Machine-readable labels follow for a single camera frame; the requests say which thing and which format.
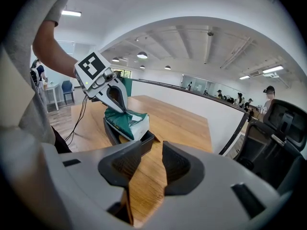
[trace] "white table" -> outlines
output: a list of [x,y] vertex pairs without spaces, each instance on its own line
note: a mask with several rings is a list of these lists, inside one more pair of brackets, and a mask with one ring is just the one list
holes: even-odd
[[58,85],[59,85],[59,83],[48,83],[47,88],[44,89],[45,91],[52,90],[54,103],[56,105],[57,111],[59,110],[59,107],[58,107],[58,101],[57,101],[55,89],[56,89],[56,87],[58,87]]

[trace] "cable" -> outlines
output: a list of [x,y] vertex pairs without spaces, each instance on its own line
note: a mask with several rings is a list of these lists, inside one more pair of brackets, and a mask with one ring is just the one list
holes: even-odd
[[[84,99],[83,99],[83,101],[82,101],[82,107],[81,107],[81,111],[80,111],[80,115],[79,115],[79,117],[78,117],[77,123],[78,123],[78,121],[80,120],[81,113],[82,113],[83,108],[84,108],[84,101],[85,101],[85,99],[86,99],[86,96],[84,97]],[[73,128],[72,132],[66,137],[65,141],[67,141],[67,140],[69,139],[69,137],[73,134],[73,132],[74,132],[76,126],[77,126],[77,124],[76,124],[75,127]]]
[[72,130],[72,132],[71,132],[71,133],[66,137],[66,139],[65,139],[65,142],[67,142],[67,141],[69,140],[69,138],[72,136],[72,137],[71,137],[71,141],[70,141],[70,143],[69,143],[67,146],[69,146],[69,145],[72,143],[74,131],[75,131],[75,129],[76,129],[78,123],[81,121],[81,119],[82,119],[83,116],[84,116],[85,109],[86,109],[86,102],[87,102],[87,99],[88,99],[88,97],[87,97],[87,95],[86,95],[86,96],[84,97],[83,101],[82,101],[82,107],[81,107],[81,111],[80,111],[79,118],[78,118],[78,120],[77,120],[77,122],[76,122],[76,124],[75,124],[75,126],[74,126],[74,128],[73,128],[73,130]]

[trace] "ceiling beam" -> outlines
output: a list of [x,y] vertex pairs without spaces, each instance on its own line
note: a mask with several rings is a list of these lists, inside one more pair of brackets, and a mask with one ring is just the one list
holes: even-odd
[[280,82],[282,82],[286,86],[286,89],[290,88],[289,84],[285,80],[283,80],[281,77],[279,77],[278,79]]
[[171,27],[174,30],[177,41],[180,43],[181,47],[184,49],[186,53],[186,58],[192,59],[192,53],[189,47],[188,40],[184,35],[184,28],[182,25],[176,25]]
[[258,65],[255,65],[253,67],[249,67],[249,69],[243,71],[243,73],[245,75],[249,75],[252,72],[259,71],[261,69],[268,69],[268,68],[271,68],[271,67],[276,67],[277,65],[282,65],[284,63],[285,63],[285,60],[282,57],[278,56],[277,58],[267,59],[266,61],[264,61],[264,62],[262,62]]
[[250,37],[243,36],[243,39],[239,39],[236,46],[231,50],[230,54],[226,57],[224,63],[220,67],[220,69],[227,68],[231,62],[237,59],[241,53],[251,44],[253,41]]
[[154,34],[153,31],[147,32],[148,36],[151,37],[161,48],[163,48],[172,58],[176,58],[176,55],[169,49],[169,47],[165,44],[163,39]]
[[145,48],[144,46],[139,45],[138,43],[130,42],[130,41],[128,41],[128,40],[124,40],[124,42],[125,42],[125,43],[128,43],[128,44],[131,44],[131,45],[133,45],[133,46],[139,48],[141,51],[144,51],[144,52],[150,54],[152,57],[154,57],[154,58],[156,58],[156,59],[158,59],[158,60],[161,60],[161,58],[160,58],[156,53],[154,53],[154,52],[148,50],[147,48]]
[[207,32],[204,34],[204,56],[203,56],[203,63],[207,64],[209,54],[210,54],[210,49],[211,49],[211,41],[212,41],[212,36],[208,36],[208,32],[212,31],[212,26],[206,26]]

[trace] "wooden tabletop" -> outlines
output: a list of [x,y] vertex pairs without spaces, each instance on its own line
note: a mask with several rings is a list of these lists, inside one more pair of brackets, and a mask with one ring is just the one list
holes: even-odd
[[[208,152],[212,152],[212,146],[208,121],[204,117],[144,95],[129,97],[128,108],[148,113],[150,131],[157,138],[129,183],[134,226],[139,227],[159,208],[164,198],[166,172],[162,163],[162,142],[167,140]],[[105,110],[101,102],[87,102],[73,138],[78,151],[112,146],[103,122]],[[78,120],[80,111],[81,105],[71,107],[73,123]]]

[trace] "person's arm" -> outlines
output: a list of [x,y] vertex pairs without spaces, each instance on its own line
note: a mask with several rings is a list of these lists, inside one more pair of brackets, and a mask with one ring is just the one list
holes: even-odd
[[46,76],[45,76],[45,73],[44,73],[44,72],[42,72],[42,78],[43,78],[43,80],[45,80],[46,82],[48,82],[48,79],[46,78]]
[[55,22],[44,21],[33,42],[34,54],[50,69],[75,78],[74,64],[77,60],[69,56],[54,39]]

